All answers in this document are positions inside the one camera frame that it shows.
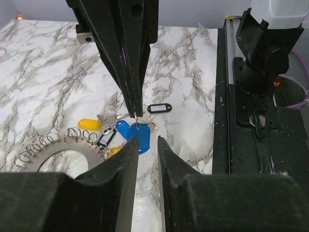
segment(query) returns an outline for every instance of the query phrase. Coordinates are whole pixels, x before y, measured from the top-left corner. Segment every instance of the metal ring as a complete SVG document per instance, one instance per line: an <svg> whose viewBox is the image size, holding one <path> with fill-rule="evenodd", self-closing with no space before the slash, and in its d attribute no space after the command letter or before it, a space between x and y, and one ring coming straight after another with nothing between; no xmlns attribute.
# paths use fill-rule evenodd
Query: metal ring
<svg viewBox="0 0 309 232"><path fill-rule="evenodd" d="M36 140L42 139L44 138L45 135L38 135L38 137L36 138Z"/></svg>
<svg viewBox="0 0 309 232"><path fill-rule="evenodd" d="M25 150L23 150L20 154L22 154L23 152L27 152L29 155L31 155L31 156L35 156L35 152L34 151L32 151L32 150L29 150L29 149L25 149Z"/></svg>
<svg viewBox="0 0 309 232"><path fill-rule="evenodd" d="M71 131L71 130L75 132L75 134L76 134L75 136L70 135L70 131ZM71 128L68 128L67 132L68 132L67 135L68 135L71 139L76 138L76 137L80 137L80 136L82 135L82 131L81 131L79 128L73 128L73 127L71 127Z"/></svg>
<svg viewBox="0 0 309 232"><path fill-rule="evenodd" d="M59 135L58 133L52 131L52 132L47 133L47 135L46 135L48 141L50 141L50 140L48 139L48 136L49 136L50 138L52 138L52 136L50 136L49 134L55 134L55 135L58 137L58 139L57 139L56 141L60 140L60 135Z"/></svg>
<svg viewBox="0 0 309 232"><path fill-rule="evenodd" d="M84 138L89 138L89 131L88 131L88 130L83 130L83 137L84 137Z"/></svg>
<svg viewBox="0 0 309 232"><path fill-rule="evenodd" d="M14 164L11 168L10 168L10 172L20 172L20 171L12 171L12 169L13 169L13 167L18 167L18 168L23 168L23 169L26 169L26 167L25 167L25 165L23 165L23 164Z"/></svg>
<svg viewBox="0 0 309 232"><path fill-rule="evenodd" d="M38 145L38 144L36 144L36 143L31 143L31 145L32 145L32 148L33 148L34 150L36 150L36 151L40 151L40 150L41 150L40 145Z"/></svg>
<svg viewBox="0 0 309 232"><path fill-rule="evenodd" d="M265 122L266 122L266 119L264 116L262 115L258 115L259 116L259 119L260 119L260 123L261 123L261 128L265 126ZM256 125L254 124L253 122L253 116L251 115L249 117L249 122L251 123L251 125L253 125L254 127L256 127Z"/></svg>
<svg viewBox="0 0 309 232"><path fill-rule="evenodd" d="M17 157L14 158L14 164L15 164L17 167L20 167L20 168L25 167L24 164L16 163L16 160L20 160L20 161L21 161L21 159L19 158L19 156L17 156Z"/></svg>
<svg viewBox="0 0 309 232"><path fill-rule="evenodd" d="M111 132L113 132L113 131L114 131L113 128L108 128L108 129L104 130L104 131L102 132L102 134L103 134L103 135L107 135L107 134L109 134L109 133L111 133Z"/></svg>
<svg viewBox="0 0 309 232"><path fill-rule="evenodd" d="M102 154L100 159L107 160L109 152L110 152L110 149L108 149L106 147L104 149L100 150L100 153Z"/></svg>
<svg viewBox="0 0 309 232"><path fill-rule="evenodd" d="M68 128L68 130L67 130L67 132L68 132L68 136L71 138L71 139L73 139L74 138L74 136L72 136L72 135L70 135L70 131L74 131L75 133L76 133L76 135L77 135L77 132L76 132L76 130L74 129L74 128Z"/></svg>
<svg viewBox="0 0 309 232"><path fill-rule="evenodd" d="M72 142L72 138L70 138L68 135L66 135L63 140L68 144Z"/></svg>
<svg viewBox="0 0 309 232"><path fill-rule="evenodd" d="M26 149L32 151L32 149L28 147L28 146L31 146L31 145L32 145L32 144L28 144L28 145L26 146Z"/></svg>
<svg viewBox="0 0 309 232"><path fill-rule="evenodd" d="M146 106L146 111L147 111L148 105L143 104L143 106ZM146 111L144 111L144 109L143 109L143 116L146 113Z"/></svg>
<svg viewBox="0 0 309 232"><path fill-rule="evenodd" d="M39 142L42 146L47 146L47 142L44 139L39 139Z"/></svg>
<svg viewBox="0 0 309 232"><path fill-rule="evenodd" d="M91 135L95 135L95 140L91 140ZM92 132L92 133L90 133L89 135L88 135L88 141L92 141L92 142L94 142L94 143L96 143L97 142L97 140L98 140L98 135L97 135L97 133L95 133L95 132Z"/></svg>
<svg viewBox="0 0 309 232"><path fill-rule="evenodd" d="M105 145L104 147L100 148L100 151L102 151L102 150L104 150L104 149L107 148L107 143L106 143L104 140L99 139L99 140L97 141L97 144L98 144L98 143L99 143L99 144L104 144L104 145Z"/></svg>
<svg viewBox="0 0 309 232"><path fill-rule="evenodd" d="M24 161L24 160L22 160L21 158L22 158L23 156L27 157L27 158L29 159L29 161ZM19 158L20 161L22 161L22 162L24 162L24 163L30 163L30 162L31 162L30 157L27 156L27 155L19 155L19 156L17 156L17 157Z"/></svg>

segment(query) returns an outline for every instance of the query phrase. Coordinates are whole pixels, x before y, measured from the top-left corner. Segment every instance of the spring coil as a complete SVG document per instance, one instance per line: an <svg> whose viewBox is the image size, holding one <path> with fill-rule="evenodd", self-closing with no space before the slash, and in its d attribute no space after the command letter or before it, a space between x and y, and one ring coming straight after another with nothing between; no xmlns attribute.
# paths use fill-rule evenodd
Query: spring coil
<svg viewBox="0 0 309 232"><path fill-rule="evenodd" d="M49 132L46 135L39 136L36 140L27 145L26 149L19 152L18 155L14 159L14 164L10 168L10 172L20 172L22 169L27 168L27 163L32 161L32 158L37 156L37 152L42 151L49 145L52 145L60 140L64 140L66 143L71 143L77 139L86 139L88 143L91 145L96 145L98 142L101 144L105 144L105 141L98 139L98 135L95 132L90 133L88 130L80 130L79 128L68 128L65 132L63 138L56 132ZM100 147L100 153L102 154L103 160L108 158L109 149L105 147Z"/></svg>

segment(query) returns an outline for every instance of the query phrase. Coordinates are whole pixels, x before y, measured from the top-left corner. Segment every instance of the yellow key tag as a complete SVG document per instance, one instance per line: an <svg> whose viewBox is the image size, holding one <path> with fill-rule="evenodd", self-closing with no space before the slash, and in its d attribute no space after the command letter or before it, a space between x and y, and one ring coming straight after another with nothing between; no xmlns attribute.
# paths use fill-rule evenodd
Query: yellow key tag
<svg viewBox="0 0 309 232"><path fill-rule="evenodd" d="M122 147L117 146L117 147L113 147L110 149L110 151L108 152L108 158L112 157L114 154L116 154L118 151L120 151Z"/></svg>
<svg viewBox="0 0 309 232"><path fill-rule="evenodd" d="M101 122L98 120L83 118L77 123L77 126L81 129L97 131L101 127Z"/></svg>

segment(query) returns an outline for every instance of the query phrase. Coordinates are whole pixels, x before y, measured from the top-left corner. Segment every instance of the blue key tag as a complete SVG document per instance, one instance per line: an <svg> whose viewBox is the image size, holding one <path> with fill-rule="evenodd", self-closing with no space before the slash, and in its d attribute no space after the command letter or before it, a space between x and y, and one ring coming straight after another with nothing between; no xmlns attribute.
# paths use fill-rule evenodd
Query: blue key tag
<svg viewBox="0 0 309 232"><path fill-rule="evenodd" d="M139 138L139 154L143 154L150 148L150 128L147 124L139 123L139 129L136 124L132 124L126 133L126 139L129 141L135 135Z"/></svg>
<svg viewBox="0 0 309 232"><path fill-rule="evenodd" d="M129 124L124 120L119 120L115 124L115 128L120 132L120 134L126 138L126 132L129 129Z"/></svg>

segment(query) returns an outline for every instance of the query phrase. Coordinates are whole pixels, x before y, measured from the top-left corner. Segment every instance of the black key tag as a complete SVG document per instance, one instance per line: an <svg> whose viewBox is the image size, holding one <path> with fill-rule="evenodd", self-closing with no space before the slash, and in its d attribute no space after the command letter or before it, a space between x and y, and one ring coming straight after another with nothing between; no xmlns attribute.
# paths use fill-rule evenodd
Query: black key tag
<svg viewBox="0 0 309 232"><path fill-rule="evenodd" d="M107 135L101 135L98 139L97 146L100 149L107 148L114 136L116 135L117 130L114 129L112 133L108 133Z"/></svg>
<svg viewBox="0 0 309 232"><path fill-rule="evenodd" d="M168 103L152 104L147 107L150 114L167 113L172 110L172 106Z"/></svg>

